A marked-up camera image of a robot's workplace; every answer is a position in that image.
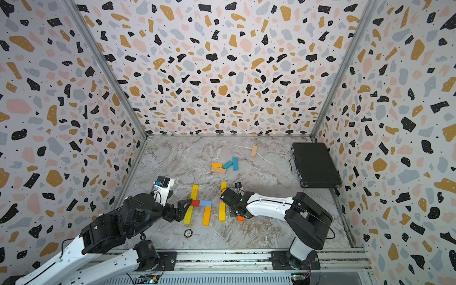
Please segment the lime yellow block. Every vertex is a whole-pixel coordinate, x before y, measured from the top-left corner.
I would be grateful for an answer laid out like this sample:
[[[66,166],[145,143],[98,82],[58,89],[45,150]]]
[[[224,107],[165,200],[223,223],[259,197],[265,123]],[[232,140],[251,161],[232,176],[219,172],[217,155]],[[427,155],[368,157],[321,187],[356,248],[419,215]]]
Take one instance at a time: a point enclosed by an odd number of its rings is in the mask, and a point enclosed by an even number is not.
[[[191,205],[189,207],[189,209],[187,210],[185,217],[184,217],[184,224],[186,224],[186,225],[191,224],[193,209],[194,209],[194,207]]]

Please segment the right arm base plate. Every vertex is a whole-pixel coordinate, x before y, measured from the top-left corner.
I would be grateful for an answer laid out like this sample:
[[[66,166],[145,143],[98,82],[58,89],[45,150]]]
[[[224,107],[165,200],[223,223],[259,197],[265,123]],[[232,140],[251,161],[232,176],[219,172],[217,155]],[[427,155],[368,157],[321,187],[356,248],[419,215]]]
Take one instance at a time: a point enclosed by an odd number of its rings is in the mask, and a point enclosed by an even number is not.
[[[303,260],[291,255],[289,251],[271,251],[273,270],[319,270],[321,268],[317,251],[311,251]]]

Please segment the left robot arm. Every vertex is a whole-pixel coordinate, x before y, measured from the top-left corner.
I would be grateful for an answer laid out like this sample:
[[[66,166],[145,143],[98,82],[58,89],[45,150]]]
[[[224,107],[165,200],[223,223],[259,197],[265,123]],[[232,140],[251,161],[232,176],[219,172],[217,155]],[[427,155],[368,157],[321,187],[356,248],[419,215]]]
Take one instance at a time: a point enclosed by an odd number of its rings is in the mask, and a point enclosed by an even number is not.
[[[147,193],[128,197],[121,207],[97,217],[81,233],[62,247],[48,262],[26,275],[14,275],[6,285],[88,285],[97,283],[122,271],[152,270],[164,267],[153,242],[144,234],[156,221],[180,222],[192,204],[192,199],[180,200],[177,205],[160,204]],[[127,239],[140,235],[140,242],[120,257],[88,269],[80,268],[123,245]]]

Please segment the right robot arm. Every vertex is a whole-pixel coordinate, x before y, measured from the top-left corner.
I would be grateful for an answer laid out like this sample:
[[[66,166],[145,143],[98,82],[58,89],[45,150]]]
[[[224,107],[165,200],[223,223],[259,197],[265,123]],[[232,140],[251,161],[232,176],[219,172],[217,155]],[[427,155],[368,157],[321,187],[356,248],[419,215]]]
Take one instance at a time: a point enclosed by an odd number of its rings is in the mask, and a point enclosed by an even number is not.
[[[233,214],[245,219],[262,216],[284,221],[295,238],[286,254],[293,268],[311,265],[311,252],[324,248],[333,222],[332,215],[303,192],[294,197],[267,197],[254,192],[226,188],[220,196]]]

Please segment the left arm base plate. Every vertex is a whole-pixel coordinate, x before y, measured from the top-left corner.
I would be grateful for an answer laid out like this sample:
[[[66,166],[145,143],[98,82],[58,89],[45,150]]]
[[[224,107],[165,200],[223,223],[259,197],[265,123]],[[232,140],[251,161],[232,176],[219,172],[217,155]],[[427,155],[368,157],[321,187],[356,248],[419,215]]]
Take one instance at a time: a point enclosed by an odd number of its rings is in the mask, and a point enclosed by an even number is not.
[[[178,253],[176,251],[159,251],[157,266],[153,272],[173,271],[176,266],[177,255]]]

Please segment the light blue block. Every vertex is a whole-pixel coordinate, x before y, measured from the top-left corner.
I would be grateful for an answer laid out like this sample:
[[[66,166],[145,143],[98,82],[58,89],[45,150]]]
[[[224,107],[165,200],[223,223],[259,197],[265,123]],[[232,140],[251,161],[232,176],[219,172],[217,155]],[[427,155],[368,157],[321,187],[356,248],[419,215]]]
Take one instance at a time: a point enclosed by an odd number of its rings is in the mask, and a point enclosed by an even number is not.
[[[199,201],[199,206],[200,207],[211,207],[212,206],[212,201],[200,200]]]

